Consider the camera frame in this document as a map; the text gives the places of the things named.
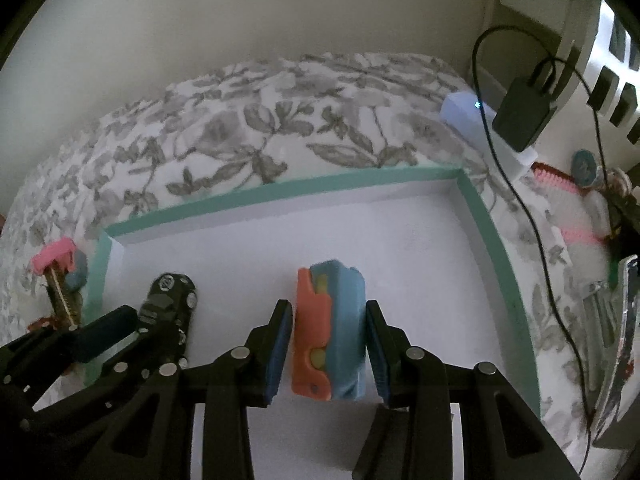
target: floral bedspread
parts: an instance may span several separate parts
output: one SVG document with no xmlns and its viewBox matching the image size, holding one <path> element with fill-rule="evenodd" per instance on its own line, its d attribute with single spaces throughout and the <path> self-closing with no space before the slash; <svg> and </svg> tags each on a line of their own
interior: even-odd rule
<svg viewBox="0 0 640 480">
<path fill-rule="evenodd" d="M 9 211 L 0 237 L 0 345 L 34 320 L 42 288 L 29 260 L 61 236 L 90 258 L 103 227 L 183 200 L 345 169 L 461 164 L 520 285 L 543 421 L 578 467 L 586 437 L 577 364 L 550 313 L 532 229 L 500 178 L 438 118 L 445 95 L 466 88 L 443 61 L 414 54 L 252 61 L 170 85 L 157 99 L 87 125 L 27 177 Z M 531 176 L 516 187 L 536 218 L 558 305 L 584 352 L 572 263 L 548 201 Z M 61 394 L 53 388 L 45 402 Z"/>
</svg>

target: orange and blue toy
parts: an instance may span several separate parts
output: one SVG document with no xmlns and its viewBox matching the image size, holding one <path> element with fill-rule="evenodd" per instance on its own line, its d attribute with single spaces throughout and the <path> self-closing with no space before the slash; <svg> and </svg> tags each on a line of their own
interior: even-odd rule
<svg viewBox="0 0 640 480">
<path fill-rule="evenodd" d="M 298 270 L 291 389 L 315 400 L 358 399 L 365 390 L 365 282 L 329 260 Z"/>
</svg>

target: orange plastic piece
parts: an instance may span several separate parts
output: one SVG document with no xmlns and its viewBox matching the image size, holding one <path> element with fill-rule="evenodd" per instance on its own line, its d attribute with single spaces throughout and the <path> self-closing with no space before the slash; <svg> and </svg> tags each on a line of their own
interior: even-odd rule
<svg viewBox="0 0 640 480">
<path fill-rule="evenodd" d="M 325 348 L 331 337 L 331 297 L 316 294 L 309 269 L 298 269 L 296 327 L 293 333 L 293 373 L 291 389 L 297 395 L 315 400 L 331 400 L 331 382 L 322 370 L 315 369 L 310 353 Z"/>
<path fill-rule="evenodd" d="M 56 262 L 63 272 L 73 272 L 76 270 L 75 252 L 76 244 L 71 238 L 60 238 L 57 242 L 47 244 L 31 259 L 33 272 L 43 275 L 45 269 L 53 262 Z"/>
</svg>

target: power adapter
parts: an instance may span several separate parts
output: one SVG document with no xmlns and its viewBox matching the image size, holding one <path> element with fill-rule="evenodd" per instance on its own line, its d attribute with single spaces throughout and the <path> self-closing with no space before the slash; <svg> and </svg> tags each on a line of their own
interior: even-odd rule
<svg viewBox="0 0 640 480">
<path fill-rule="evenodd" d="M 536 141 L 555 111 L 556 105 L 549 94 L 519 77 L 509 86 L 495 115 L 493 128 L 519 153 Z"/>
</svg>

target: yellow button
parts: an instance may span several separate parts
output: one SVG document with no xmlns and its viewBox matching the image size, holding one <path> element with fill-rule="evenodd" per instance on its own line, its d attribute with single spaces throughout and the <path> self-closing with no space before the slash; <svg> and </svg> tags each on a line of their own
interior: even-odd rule
<svg viewBox="0 0 640 480">
<path fill-rule="evenodd" d="M 309 360 L 311 365 L 316 370 L 322 370 L 324 368 L 324 362 L 326 361 L 326 352 L 324 348 L 314 348 L 309 352 Z"/>
<path fill-rule="evenodd" d="M 326 274 L 320 274 L 316 278 L 316 294 L 326 294 L 329 288 L 329 277 Z"/>
</svg>

